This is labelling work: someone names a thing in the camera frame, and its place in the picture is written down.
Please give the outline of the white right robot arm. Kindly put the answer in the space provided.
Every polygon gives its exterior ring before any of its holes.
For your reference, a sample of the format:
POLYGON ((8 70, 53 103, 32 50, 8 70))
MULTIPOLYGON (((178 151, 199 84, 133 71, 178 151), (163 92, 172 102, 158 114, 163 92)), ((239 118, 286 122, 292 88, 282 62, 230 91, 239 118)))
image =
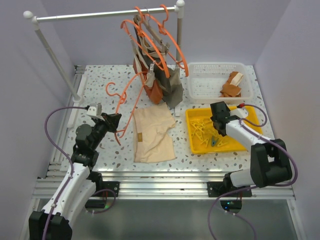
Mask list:
POLYGON ((284 141, 253 130, 249 125, 259 125, 247 119, 246 106, 242 103, 230 110, 223 101, 210 104, 214 129, 221 136, 238 141, 250 153, 248 169, 229 172, 223 178, 221 192, 231 197, 250 186, 277 186, 293 177, 293 165, 284 141))

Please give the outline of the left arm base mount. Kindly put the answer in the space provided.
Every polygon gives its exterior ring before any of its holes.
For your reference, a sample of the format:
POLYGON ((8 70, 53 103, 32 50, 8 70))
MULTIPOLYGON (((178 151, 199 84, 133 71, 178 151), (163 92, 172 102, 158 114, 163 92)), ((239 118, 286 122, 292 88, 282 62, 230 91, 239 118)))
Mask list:
POLYGON ((115 204, 119 195, 120 182, 105 181, 101 173, 94 171, 86 179, 95 187, 93 194, 84 205, 86 210, 93 214, 108 211, 115 204))

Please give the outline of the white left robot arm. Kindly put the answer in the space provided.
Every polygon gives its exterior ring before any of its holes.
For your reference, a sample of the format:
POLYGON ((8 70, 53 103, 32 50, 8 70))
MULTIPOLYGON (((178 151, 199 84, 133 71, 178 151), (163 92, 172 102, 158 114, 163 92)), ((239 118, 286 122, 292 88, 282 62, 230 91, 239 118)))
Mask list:
POLYGON ((59 187, 40 210, 28 219, 31 240, 70 240, 73 224, 89 198, 106 189, 102 175, 93 171, 98 160, 97 147, 106 133, 117 131, 121 114, 93 115, 94 125, 82 124, 76 129, 71 164, 59 187))

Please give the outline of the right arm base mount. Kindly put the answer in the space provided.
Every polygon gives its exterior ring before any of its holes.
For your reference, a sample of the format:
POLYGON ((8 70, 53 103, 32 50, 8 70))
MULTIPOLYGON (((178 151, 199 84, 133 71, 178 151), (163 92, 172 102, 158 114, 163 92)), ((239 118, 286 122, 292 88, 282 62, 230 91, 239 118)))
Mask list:
MULTIPOLYGON (((209 198, 219 197, 223 194, 226 194, 232 191, 242 190, 244 188, 249 187, 249 186, 241 186, 241 187, 234 186, 232 184, 230 175, 231 173, 226 173, 222 181, 208 181, 206 183, 207 194, 209 198)), ((220 205, 223 208, 223 210, 237 214, 240 212, 243 206, 242 198, 243 197, 250 198, 252 196, 253 194, 251 190, 235 192, 228 195, 228 197, 234 197, 235 200, 221 200, 220 205)))

